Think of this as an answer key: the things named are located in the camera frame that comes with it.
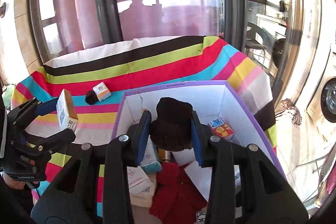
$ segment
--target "black and white patterned item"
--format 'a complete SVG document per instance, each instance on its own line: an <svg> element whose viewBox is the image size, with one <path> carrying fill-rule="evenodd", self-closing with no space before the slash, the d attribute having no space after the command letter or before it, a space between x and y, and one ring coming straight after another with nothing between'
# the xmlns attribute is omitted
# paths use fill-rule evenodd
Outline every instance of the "black and white patterned item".
<svg viewBox="0 0 336 224"><path fill-rule="evenodd" d="M197 212L196 213L196 221L204 222L205 221L205 212Z"/></svg>

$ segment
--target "striped tablecloth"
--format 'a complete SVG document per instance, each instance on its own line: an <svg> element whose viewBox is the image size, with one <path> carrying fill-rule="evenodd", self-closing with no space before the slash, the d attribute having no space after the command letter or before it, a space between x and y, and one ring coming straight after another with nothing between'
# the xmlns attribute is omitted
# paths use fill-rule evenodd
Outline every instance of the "striped tablecloth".
<svg viewBox="0 0 336 224"><path fill-rule="evenodd" d="M46 168L47 181L41 195L70 159L79 144L94 146L110 142L118 105L124 91L149 85L192 80L227 80L241 96L273 147L277 136L269 77L253 61L218 37L140 38L74 52L50 60L20 82L12 96L12 107L37 97L45 102L72 93L79 122L76 140L52 156ZM104 82L112 96L88 105L85 95ZM26 129L27 140L35 144L59 131L56 113L37 117ZM104 166L100 167L97 213L101 215Z"/></svg>

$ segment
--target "screw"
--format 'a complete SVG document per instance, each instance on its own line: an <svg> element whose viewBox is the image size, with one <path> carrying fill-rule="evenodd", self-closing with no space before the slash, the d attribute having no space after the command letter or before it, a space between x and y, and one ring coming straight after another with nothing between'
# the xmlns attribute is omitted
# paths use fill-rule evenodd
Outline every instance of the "screw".
<svg viewBox="0 0 336 224"><path fill-rule="evenodd" d="M219 136L217 136L217 135L212 135L212 136L210 137L210 140L211 140L212 142L217 143L217 142L219 142L219 141L221 140L221 137L219 137Z"/></svg>
<svg viewBox="0 0 336 224"><path fill-rule="evenodd" d="M121 141L121 142L127 142L128 141L128 136L127 135L121 135L121 136L119 136L119 141Z"/></svg>
<svg viewBox="0 0 336 224"><path fill-rule="evenodd" d="M259 147L256 144L252 143L249 145L249 149L255 152L255 151L258 151Z"/></svg>
<svg viewBox="0 0 336 224"><path fill-rule="evenodd" d="M90 143L83 143L81 146L82 150L89 150L91 148Z"/></svg>

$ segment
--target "red knitted fabric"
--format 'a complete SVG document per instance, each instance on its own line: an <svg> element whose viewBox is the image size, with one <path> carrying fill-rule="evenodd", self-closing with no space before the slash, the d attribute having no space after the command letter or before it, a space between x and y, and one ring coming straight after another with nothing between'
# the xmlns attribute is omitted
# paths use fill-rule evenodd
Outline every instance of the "red knitted fabric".
<svg viewBox="0 0 336 224"><path fill-rule="evenodd" d="M196 212L207 205L185 173L185 167L166 162L162 164L162 171L157 173L157 182L162 187L154 196L149 213L163 224L193 224Z"/></svg>

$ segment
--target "washing machine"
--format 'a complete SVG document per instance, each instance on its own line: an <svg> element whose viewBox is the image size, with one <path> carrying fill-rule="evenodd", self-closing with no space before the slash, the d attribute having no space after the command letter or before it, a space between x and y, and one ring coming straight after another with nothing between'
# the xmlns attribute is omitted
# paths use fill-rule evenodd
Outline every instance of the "washing machine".
<svg viewBox="0 0 336 224"><path fill-rule="evenodd" d="M321 82L307 108L327 141L336 137L336 53L330 51Z"/></svg>

